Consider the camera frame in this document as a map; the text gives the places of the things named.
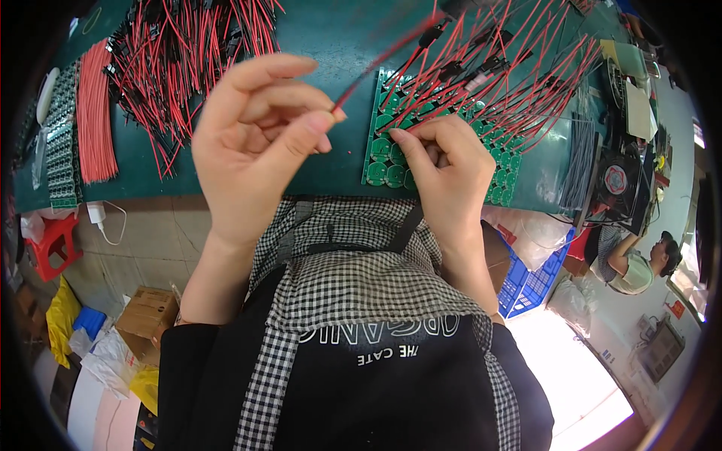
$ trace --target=blue plastic crate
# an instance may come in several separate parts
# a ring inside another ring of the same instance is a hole
[[[535,272],[528,270],[512,248],[507,245],[511,266],[497,296],[499,299],[499,314],[502,317],[512,318],[542,304],[564,263],[564,259],[567,257],[573,239],[574,227],[567,233],[567,244],[554,251],[544,265]]]

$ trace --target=man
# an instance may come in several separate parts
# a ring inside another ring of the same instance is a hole
[[[642,257],[635,245],[641,240],[634,234],[621,239],[615,226],[595,227],[584,248],[584,260],[597,278],[623,294],[644,292],[657,276],[667,277],[682,259],[679,246],[666,230],[649,252]]]

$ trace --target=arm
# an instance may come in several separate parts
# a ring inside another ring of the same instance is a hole
[[[632,32],[637,38],[644,39],[644,33],[642,33],[642,27],[640,26],[639,17],[634,14],[625,14],[627,21],[630,23]]]
[[[641,239],[641,237],[630,233],[625,239],[614,246],[614,249],[612,249],[609,256],[606,258],[606,262],[616,272],[625,276],[627,274],[627,269],[629,269],[629,260],[625,257],[625,253],[630,248],[633,248]]]
[[[411,133],[393,128],[390,133],[414,174],[424,217],[441,249],[442,277],[501,321],[480,220],[494,158],[469,124],[455,115],[424,122]],[[422,140],[437,146],[427,151]],[[428,152],[439,151],[443,155],[434,159],[435,165]]]
[[[181,323],[236,317],[256,243],[288,183],[309,154],[331,150],[326,132],[345,114],[330,114],[327,95],[292,79],[317,65],[281,53],[244,61],[206,100],[191,151],[212,226],[183,294]]]

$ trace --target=yellow plastic bag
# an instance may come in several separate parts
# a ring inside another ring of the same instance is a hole
[[[158,368],[146,366],[138,371],[131,380],[130,388],[143,405],[158,416]]]
[[[79,314],[80,302],[75,298],[68,281],[61,274],[60,288],[50,303],[50,308],[45,312],[45,320],[48,322],[50,350],[53,352],[56,362],[65,368],[70,368],[70,362],[66,356],[73,351],[70,349],[68,341],[73,335],[73,322]]]

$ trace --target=tiled floor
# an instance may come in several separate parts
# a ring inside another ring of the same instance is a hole
[[[203,196],[179,196],[118,201],[127,210],[128,221],[120,245],[105,242],[100,230],[90,224],[87,210],[80,207],[80,223],[73,240],[84,255],[65,271],[78,300],[106,315],[119,315],[123,294],[132,295],[138,286],[181,291],[201,256],[211,227],[211,216]],[[105,205],[105,233],[117,242],[123,214]],[[27,264],[23,276],[43,297],[54,294],[58,281],[43,283]]]

